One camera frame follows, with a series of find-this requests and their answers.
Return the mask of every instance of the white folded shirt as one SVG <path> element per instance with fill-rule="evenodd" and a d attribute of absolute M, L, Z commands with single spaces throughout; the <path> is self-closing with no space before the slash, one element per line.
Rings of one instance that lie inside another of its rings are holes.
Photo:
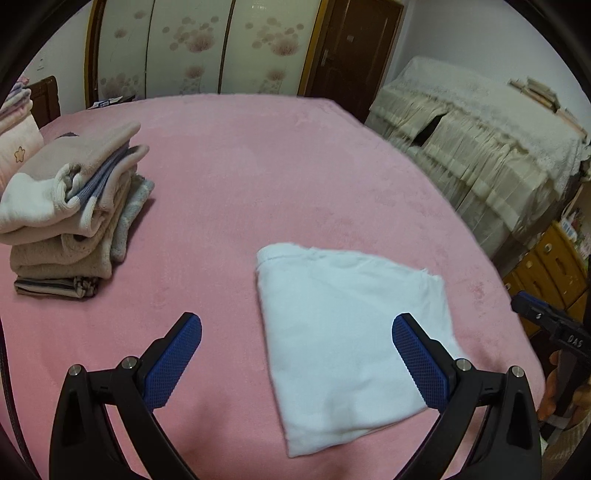
<path fill-rule="evenodd" d="M 392 342 L 411 313 L 454 358 L 444 282 L 359 252 L 275 244 L 257 254 L 269 368 L 290 457 L 351 442 L 426 405 Z"/>

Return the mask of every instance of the person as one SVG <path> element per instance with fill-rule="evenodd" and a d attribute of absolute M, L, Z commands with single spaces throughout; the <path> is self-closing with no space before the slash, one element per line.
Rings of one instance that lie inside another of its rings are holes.
<path fill-rule="evenodd" d="M 550 363 L 558 365 L 560 353 L 550 355 Z M 548 376 L 544 398 L 538 409 L 538 419 L 547 420 L 556 410 L 556 369 Z M 567 429 L 560 435 L 558 441 L 549 446 L 542 457 L 542 480 L 553 479 L 560 469 L 566 464 L 573 454 L 579 442 L 587 432 L 591 424 L 591 378 L 586 385 L 580 387 L 573 395 L 573 403 L 576 405 L 573 417 Z"/>

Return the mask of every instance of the human hand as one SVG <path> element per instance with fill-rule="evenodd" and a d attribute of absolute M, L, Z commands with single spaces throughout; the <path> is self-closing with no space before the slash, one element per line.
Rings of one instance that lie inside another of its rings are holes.
<path fill-rule="evenodd" d="M 558 354 L 554 352 L 550 355 L 550 363 L 552 365 L 558 365 Z M 556 410 L 556 386 L 557 386 L 557 370 L 553 370 L 546 380 L 546 390 L 544 392 L 544 398 L 538 409 L 538 419 L 541 421 L 548 420 L 548 418 Z M 569 427 L 573 427 L 584 420 L 589 413 L 591 408 L 591 378 L 587 382 L 587 385 L 580 387 L 573 395 L 573 403 L 577 406 L 576 411 L 573 414 L 573 418 L 570 420 Z"/>

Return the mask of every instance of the stack of folded clothes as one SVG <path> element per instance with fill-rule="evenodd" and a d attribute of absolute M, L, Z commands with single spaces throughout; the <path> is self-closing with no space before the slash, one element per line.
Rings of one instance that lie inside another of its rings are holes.
<path fill-rule="evenodd" d="M 130 123 L 102 137 L 66 134 L 10 179 L 0 199 L 0 242 L 12 245 L 17 293 L 81 299 L 125 259 L 129 227 L 154 183 L 136 173 L 146 145 Z"/>
<path fill-rule="evenodd" d="M 0 106 L 0 194 L 10 178 L 43 146 L 35 119 L 31 115 L 28 79 L 20 77 Z"/>

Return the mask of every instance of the star embroidery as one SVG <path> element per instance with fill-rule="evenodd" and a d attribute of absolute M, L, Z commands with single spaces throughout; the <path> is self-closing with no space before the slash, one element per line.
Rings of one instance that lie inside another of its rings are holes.
<path fill-rule="evenodd" d="M 26 150 L 22 147 L 18 147 L 18 150 L 14 152 L 14 158 L 16 158 L 17 163 L 23 163 L 25 161 L 25 152 Z"/>

